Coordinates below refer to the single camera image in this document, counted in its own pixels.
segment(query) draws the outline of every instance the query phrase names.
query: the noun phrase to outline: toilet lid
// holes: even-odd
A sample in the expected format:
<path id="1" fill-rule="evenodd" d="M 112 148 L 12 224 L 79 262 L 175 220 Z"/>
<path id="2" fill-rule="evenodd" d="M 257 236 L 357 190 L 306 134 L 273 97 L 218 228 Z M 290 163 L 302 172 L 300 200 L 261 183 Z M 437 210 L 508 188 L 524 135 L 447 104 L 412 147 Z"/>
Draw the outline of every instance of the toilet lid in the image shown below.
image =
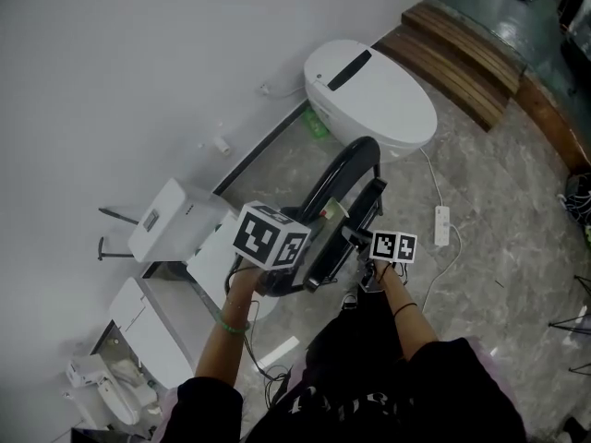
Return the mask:
<path id="1" fill-rule="evenodd" d="M 327 42 L 306 61 L 309 84 L 382 142 L 429 141 L 437 115 L 425 91 L 404 69 L 360 42 Z"/>

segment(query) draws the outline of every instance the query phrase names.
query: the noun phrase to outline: green wristband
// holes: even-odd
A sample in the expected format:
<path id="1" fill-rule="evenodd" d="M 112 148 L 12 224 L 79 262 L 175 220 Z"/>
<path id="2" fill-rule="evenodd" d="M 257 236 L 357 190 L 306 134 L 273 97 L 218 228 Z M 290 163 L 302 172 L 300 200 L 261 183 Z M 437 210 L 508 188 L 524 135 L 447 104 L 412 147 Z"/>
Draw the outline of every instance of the green wristband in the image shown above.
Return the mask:
<path id="1" fill-rule="evenodd" d="M 222 320 L 222 313 L 218 314 L 218 323 L 222 325 L 222 328 L 225 329 L 228 333 L 232 333 L 233 335 L 243 335 L 250 329 L 250 323 L 247 322 L 247 327 L 245 329 L 235 329 L 230 327 L 230 325 L 226 324 Z"/>

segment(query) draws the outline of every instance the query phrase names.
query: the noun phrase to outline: wooden platform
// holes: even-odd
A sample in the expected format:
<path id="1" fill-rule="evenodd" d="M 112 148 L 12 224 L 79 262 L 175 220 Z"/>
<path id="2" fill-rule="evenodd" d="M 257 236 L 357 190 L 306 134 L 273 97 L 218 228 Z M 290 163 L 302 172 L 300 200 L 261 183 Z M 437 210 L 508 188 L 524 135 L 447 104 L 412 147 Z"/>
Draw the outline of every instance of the wooden platform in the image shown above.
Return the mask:
<path id="1" fill-rule="evenodd" d="M 444 93 L 485 131 L 502 118 L 509 101 L 507 96 L 425 35 L 402 26 L 382 38 L 375 47 Z"/>
<path id="2" fill-rule="evenodd" d="M 572 173 L 591 171 L 591 152 L 577 129 L 525 66 L 469 21 L 422 2 L 374 47 L 417 73 L 485 131 L 503 117 L 510 98 L 537 123 Z"/>

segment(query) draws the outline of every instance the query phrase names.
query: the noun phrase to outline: hand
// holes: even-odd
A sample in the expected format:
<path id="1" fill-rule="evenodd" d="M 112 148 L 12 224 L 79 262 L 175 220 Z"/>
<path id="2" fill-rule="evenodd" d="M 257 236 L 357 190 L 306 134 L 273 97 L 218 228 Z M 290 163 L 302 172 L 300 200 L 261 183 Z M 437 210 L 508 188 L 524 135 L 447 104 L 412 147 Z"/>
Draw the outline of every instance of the hand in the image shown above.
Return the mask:
<path id="1" fill-rule="evenodd" d="M 391 265 L 388 261 L 382 261 L 380 259 L 374 259 L 373 264 L 376 267 L 376 278 L 377 279 L 380 279 L 381 276 L 383 275 L 384 271 L 386 270 L 386 268 L 388 268 L 388 266 Z"/>
<path id="2" fill-rule="evenodd" d="M 248 259 L 242 258 L 232 282 L 232 289 L 235 287 L 253 293 L 259 283 L 259 277 L 264 271 Z"/>

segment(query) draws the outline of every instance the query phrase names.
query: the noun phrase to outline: power strip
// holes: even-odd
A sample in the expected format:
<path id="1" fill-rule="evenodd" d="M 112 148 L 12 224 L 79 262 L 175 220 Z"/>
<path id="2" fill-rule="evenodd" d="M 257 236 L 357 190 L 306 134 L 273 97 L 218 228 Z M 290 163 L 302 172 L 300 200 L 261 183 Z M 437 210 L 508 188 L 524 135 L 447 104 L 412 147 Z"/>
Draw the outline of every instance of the power strip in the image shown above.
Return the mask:
<path id="1" fill-rule="evenodd" d="M 435 207 L 435 245 L 447 246 L 450 243 L 450 208 Z"/>

